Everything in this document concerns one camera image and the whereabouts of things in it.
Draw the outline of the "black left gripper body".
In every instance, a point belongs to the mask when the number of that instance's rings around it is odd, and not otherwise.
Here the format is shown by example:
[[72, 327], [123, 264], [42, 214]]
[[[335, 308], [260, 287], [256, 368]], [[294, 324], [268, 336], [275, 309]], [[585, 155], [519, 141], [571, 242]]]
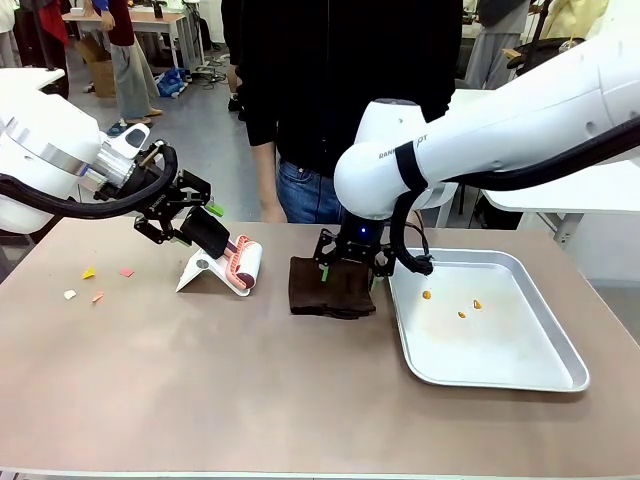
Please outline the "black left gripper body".
[[187, 206], [188, 175], [180, 170], [170, 184], [150, 199], [136, 214], [135, 224], [170, 224]]

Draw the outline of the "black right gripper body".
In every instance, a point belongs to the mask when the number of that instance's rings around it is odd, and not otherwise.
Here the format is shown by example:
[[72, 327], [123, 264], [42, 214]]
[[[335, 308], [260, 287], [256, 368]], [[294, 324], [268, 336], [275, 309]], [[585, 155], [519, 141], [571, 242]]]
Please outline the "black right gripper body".
[[382, 242], [384, 229], [384, 220], [365, 219], [345, 212], [337, 234], [338, 258], [349, 261], [374, 261], [387, 247], [387, 244]]

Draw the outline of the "person's right hand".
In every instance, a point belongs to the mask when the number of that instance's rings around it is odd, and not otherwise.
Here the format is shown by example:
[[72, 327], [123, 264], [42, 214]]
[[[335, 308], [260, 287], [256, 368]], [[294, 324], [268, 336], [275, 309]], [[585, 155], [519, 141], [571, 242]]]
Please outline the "person's right hand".
[[276, 192], [264, 194], [260, 199], [261, 220], [265, 223], [286, 223], [286, 214]]

